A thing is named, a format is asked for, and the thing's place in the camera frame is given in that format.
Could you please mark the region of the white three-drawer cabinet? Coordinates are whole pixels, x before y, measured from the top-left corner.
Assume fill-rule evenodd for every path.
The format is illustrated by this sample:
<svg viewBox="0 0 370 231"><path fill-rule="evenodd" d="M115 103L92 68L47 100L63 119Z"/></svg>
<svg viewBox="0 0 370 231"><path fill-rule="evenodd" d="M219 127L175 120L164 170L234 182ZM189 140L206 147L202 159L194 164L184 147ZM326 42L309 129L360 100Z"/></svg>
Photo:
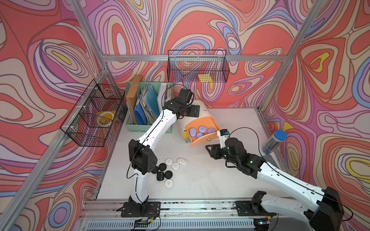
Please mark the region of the white three-drawer cabinet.
<svg viewBox="0 0 370 231"><path fill-rule="evenodd" d="M209 109L205 106L205 104L200 100L195 100L192 105L199 105L200 106L200 114L199 117L205 117L205 116L212 116ZM191 121L199 118L199 117L188 117L185 116L184 118L177 121L181 134L185 130L185 126L190 123Z"/></svg>

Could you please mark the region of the yellow drawer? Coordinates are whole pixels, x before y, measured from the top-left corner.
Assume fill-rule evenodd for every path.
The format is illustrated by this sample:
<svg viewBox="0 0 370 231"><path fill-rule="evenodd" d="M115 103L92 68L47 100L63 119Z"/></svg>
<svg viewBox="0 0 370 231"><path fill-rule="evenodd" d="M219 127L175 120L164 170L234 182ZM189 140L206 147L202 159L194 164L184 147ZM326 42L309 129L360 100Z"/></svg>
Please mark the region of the yellow drawer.
<svg viewBox="0 0 370 231"><path fill-rule="evenodd" d="M189 139L189 138L190 138L189 133L188 133L188 131L187 131L187 130L184 130L184 131L182 132L182 137L183 137L183 139L184 139L184 140L187 140L187 139Z"/></svg>

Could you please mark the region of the white oblong earphone case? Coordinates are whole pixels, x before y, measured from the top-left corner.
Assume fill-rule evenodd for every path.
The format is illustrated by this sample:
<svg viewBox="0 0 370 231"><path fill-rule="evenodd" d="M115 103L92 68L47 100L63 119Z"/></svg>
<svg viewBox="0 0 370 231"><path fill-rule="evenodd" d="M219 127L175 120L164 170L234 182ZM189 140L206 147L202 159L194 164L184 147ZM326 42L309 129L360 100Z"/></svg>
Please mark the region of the white oblong earphone case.
<svg viewBox="0 0 370 231"><path fill-rule="evenodd" d="M188 161L186 159L184 159L184 158L179 157L177 159L177 163L180 164L180 165L187 165L188 164Z"/></svg>

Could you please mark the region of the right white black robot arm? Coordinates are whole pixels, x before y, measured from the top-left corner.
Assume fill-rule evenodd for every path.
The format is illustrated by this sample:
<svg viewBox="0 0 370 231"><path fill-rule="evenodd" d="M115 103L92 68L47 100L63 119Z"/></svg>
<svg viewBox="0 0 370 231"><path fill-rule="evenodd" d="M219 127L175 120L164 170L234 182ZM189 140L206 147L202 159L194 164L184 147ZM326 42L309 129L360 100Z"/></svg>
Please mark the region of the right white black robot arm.
<svg viewBox="0 0 370 231"><path fill-rule="evenodd" d="M224 159L227 167L234 167L243 174L266 182L292 197L287 199L257 191L250 201L236 202L241 215L281 214L309 224L314 231L340 230L344 206L335 189L322 189L285 173L262 157L248 153L243 143L236 138L220 141L221 144L206 146L211 158Z"/></svg>

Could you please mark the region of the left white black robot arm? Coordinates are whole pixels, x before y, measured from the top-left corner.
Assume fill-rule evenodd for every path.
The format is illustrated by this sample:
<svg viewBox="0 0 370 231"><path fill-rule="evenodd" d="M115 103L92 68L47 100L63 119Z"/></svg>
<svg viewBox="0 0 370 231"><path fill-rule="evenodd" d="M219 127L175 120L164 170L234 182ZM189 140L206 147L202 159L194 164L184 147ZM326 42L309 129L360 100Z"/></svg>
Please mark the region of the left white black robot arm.
<svg viewBox="0 0 370 231"><path fill-rule="evenodd" d="M137 206L146 203L148 199L148 174L155 168L158 158L154 151L166 131L178 120L189 114L194 100L191 90L181 89L177 97L164 103L162 112L153 125L139 139L132 139L128 144L130 166L133 170L133 192L129 201Z"/></svg>

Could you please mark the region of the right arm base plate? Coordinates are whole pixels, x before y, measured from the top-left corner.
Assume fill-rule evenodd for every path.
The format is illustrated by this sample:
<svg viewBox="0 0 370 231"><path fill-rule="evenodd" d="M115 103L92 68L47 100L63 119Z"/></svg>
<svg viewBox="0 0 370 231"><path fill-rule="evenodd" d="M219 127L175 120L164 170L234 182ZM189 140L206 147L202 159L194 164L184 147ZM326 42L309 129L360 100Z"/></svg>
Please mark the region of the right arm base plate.
<svg viewBox="0 0 370 231"><path fill-rule="evenodd" d="M237 210L239 217L274 217L277 213L267 212L260 204L251 201L236 201L233 208Z"/></svg>

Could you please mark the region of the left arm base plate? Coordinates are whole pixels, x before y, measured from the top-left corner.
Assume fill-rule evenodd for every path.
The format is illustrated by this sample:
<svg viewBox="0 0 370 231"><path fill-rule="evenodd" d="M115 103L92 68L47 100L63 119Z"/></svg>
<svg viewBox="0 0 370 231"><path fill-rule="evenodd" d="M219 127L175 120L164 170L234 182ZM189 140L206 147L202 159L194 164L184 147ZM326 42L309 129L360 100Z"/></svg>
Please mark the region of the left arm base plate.
<svg viewBox="0 0 370 231"><path fill-rule="evenodd" d="M122 218L154 218L160 214L161 202L144 202L138 204L135 201L125 202L120 208Z"/></svg>

